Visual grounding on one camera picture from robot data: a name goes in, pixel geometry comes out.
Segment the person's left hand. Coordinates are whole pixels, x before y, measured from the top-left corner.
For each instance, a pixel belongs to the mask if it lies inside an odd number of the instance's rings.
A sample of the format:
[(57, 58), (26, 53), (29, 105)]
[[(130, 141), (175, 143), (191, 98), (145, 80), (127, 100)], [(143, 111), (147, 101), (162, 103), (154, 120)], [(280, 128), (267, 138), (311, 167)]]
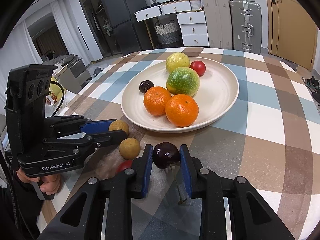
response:
[(30, 178), (28, 177), (23, 170), (20, 168), (17, 172), (18, 178), (24, 183), (35, 182), (38, 183), (42, 181), (42, 185), (40, 186), (40, 190), (42, 193), (46, 193), (47, 195), (52, 195), (57, 193), (61, 186), (61, 176), (60, 174), (54, 174), (44, 177)]

